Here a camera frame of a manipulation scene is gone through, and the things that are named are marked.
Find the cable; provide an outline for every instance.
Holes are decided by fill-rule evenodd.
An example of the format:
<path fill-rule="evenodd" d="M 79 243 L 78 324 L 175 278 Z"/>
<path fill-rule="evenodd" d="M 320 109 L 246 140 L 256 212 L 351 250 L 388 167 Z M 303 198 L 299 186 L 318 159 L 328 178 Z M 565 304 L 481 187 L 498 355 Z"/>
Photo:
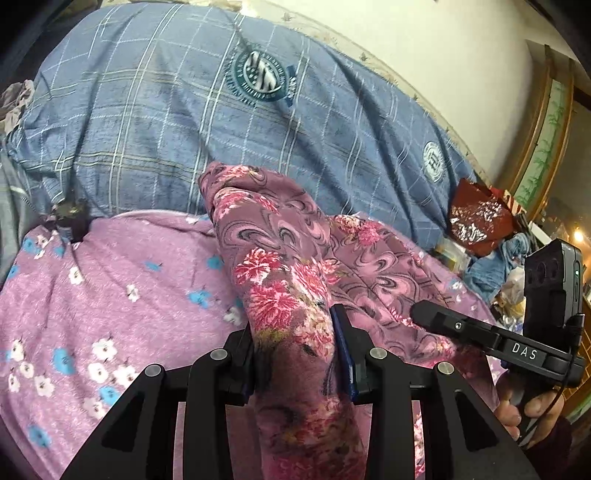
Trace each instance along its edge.
<path fill-rule="evenodd" d="M 573 347 L 570 348 L 569 352 L 570 352 L 570 362 L 568 367 L 566 368 L 566 373 L 564 374 L 564 377 L 562 379 L 562 383 L 560 384 L 560 389 L 558 390 L 558 393 L 556 394 L 554 400 L 550 403 L 550 405 L 548 405 L 548 407 L 544 410 L 544 413 L 542 415 L 540 415 L 538 418 L 536 418 L 536 420 L 530 425 L 530 428 L 528 428 L 525 432 L 525 435 L 523 435 L 524 438 L 527 438 L 527 436 L 533 432 L 533 430 L 538 426 L 538 423 L 540 422 L 540 420 L 542 418 L 544 418 L 548 412 L 550 410 L 552 410 L 552 408 L 554 408 L 554 405 L 556 405 L 556 402 L 558 402 L 558 399 L 560 398 L 560 396 L 562 395 L 564 389 L 566 388 L 566 384 L 569 380 L 569 376 L 570 376 L 570 371 L 573 368 L 573 364 L 574 364 L 574 359 L 577 358 L 577 350 L 578 349 L 574 349 Z"/>
<path fill-rule="evenodd" d="M 548 405 L 548 408 L 544 410 L 544 413 L 540 415 L 531 425 L 530 428 L 527 429 L 525 432 L 524 438 L 533 432 L 534 428 L 538 426 L 538 423 L 542 418 L 544 418 L 550 410 L 556 405 L 558 399 L 564 392 L 566 385 L 569 382 L 570 371 L 573 369 L 574 360 L 577 358 L 577 353 L 579 351 L 579 347 L 581 346 L 581 342 L 583 339 L 583 329 L 584 329 L 584 322 L 585 322 L 585 315 L 583 313 L 578 313 L 573 315 L 569 318 L 566 322 L 566 329 L 570 336 L 570 346 L 569 346 L 569 354 L 570 354 L 570 361 L 569 365 L 566 368 L 566 373 L 562 379 L 562 383 L 560 384 L 560 389 L 558 390 L 558 394 L 555 396 L 554 400 Z"/>

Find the blue flower print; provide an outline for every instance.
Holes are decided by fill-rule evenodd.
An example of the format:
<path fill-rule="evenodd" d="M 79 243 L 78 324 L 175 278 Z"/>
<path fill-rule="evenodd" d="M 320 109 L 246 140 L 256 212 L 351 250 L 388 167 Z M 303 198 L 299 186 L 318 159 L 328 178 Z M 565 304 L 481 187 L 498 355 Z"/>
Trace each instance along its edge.
<path fill-rule="evenodd" d="M 30 425 L 27 428 L 29 440 L 41 448 L 49 448 L 51 445 L 51 438 L 45 430 L 37 425 Z"/>
<path fill-rule="evenodd" d="M 115 405 L 115 402 L 119 400 L 121 393 L 119 393 L 113 387 L 100 387 L 99 388 L 99 397 L 100 399 L 105 402 L 109 407 Z"/>
<path fill-rule="evenodd" d="M 66 253 L 66 249 L 63 245 L 59 247 L 54 247 L 53 252 L 60 258 L 64 258 L 64 254 Z"/>
<path fill-rule="evenodd" d="M 160 269 L 162 268 L 161 265 L 158 265 L 157 263 L 154 263 L 154 262 L 144 262 L 144 265 L 154 272 L 159 272 Z"/>
<path fill-rule="evenodd" d="M 41 251 L 41 248 L 27 236 L 22 241 L 22 249 L 31 255 L 37 255 Z"/>
<path fill-rule="evenodd" d="M 56 348 L 53 351 L 53 366 L 59 373 L 64 375 L 74 375 L 76 373 L 74 359 L 65 348 Z"/>
<path fill-rule="evenodd" d="M 223 267 L 222 257 L 219 255 L 214 255 L 213 257 L 208 258 L 207 267 L 211 268 L 212 270 L 221 270 Z"/>
<path fill-rule="evenodd" d="M 18 265 L 13 265 L 10 267 L 10 271 L 8 272 L 7 280 L 14 278 L 17 276 L 18 273 Z"/>
<path fill-rule="evenodd" d="M 190 301 L 193 303 L 197 303 L 201 305 L 204 309 L 209 307 L 209 303 L 207 303 L 207 299 L 212 295 L 206 290 L 199 290 L 199 291 L 191 291 L 187 295 Z"/>

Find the finger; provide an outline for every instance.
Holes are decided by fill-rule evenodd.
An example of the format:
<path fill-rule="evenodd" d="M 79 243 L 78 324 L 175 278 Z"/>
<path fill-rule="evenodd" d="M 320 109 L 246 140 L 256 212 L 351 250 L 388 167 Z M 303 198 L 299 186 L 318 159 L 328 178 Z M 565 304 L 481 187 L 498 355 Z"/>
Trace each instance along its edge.
<path fill-rule="evenodd" d="M 527 444 L 527 448 L 531 448 L 536 443 L 540 443 L 550 434 L 550 432 L 554 428 L 554 425 L 556 425 L 556 421 L 558 420 L 558 417 L 563 407 L 564 397 L 561 396 L 556 402 L 556 405 L 554 405 L 554 407 L 552 407 L 552 409 L 538 421 L 538 426 L 530 442 Z"/>
<path fill-rule="evenodd" d="M 502 400 L 495 410 L 495 416 L 505 427 L 516 427 L 521 422 L 519 410 L 508 400 Z"/>
<path fill-rule="evenodd" d="M 505 372 L 496 382 L 496 392 L 499 395 L 499 401 L 509 401 L 513 395 L 513 375 L 511 372 Z"/>
<path fill-rule="evenodd" d="M 550 390 L 548 392 L 544 392 L 537 397 L 532 398 L 524 408 L 524 413 L 527 417 L 531 419 L 536 419 L 540 417 L 548 406 L 554 401 L 556 397 L 556 392 L 554 390 Z M 556 414 L 556 417 L 562 411 L 562 407 L 564 406 L 564 399 L 560 399 L 556 402 L 556 404 L 552 407 L 552 410 L 548 412 L 549 414 Z"/>
<path fill-rule="evenodd" d="M 511 435 L 512 439 L 517 441 L 519 438 L 519 428 L 505 426 L 505 430 L 509 432 L 509 435 Z"/>

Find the white wall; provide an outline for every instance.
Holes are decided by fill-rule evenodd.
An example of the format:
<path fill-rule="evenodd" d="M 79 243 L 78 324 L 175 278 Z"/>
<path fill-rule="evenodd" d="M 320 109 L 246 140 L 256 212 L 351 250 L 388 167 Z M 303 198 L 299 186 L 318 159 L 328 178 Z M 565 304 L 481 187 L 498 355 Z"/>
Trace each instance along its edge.
<path fill-rule="evenodd" d="M 532 65 L 511 0 L 272 0 L 350 38 L 410 82 L 491 180 L 521 122 Z"/>
<path fill-rule="evenodd" d="M 569 44 L 565 42 L 558 30 L 550 22 L 542 17 L 525 0 L 514 0 L 515 6 L 523 19 L 523 37 L 526 40 L 548 45 L 552 50 L 558 51 L 573 60 L 579 61 Z"/>

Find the blue plaid comforter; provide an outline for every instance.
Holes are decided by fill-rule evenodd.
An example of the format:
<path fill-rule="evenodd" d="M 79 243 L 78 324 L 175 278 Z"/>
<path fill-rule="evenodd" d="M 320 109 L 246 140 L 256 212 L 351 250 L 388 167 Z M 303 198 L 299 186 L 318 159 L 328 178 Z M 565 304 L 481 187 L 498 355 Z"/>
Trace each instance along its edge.
<path fill-rule="evenodd" d="M 328 214 L 366 212 L 419 246 L 473 170 L 411 98 L 265 20 L 129 4 L 86 17 L 46 58 L 7 153 L 41 213 L 203 213 L 208 162 L 278 170 Z"/>

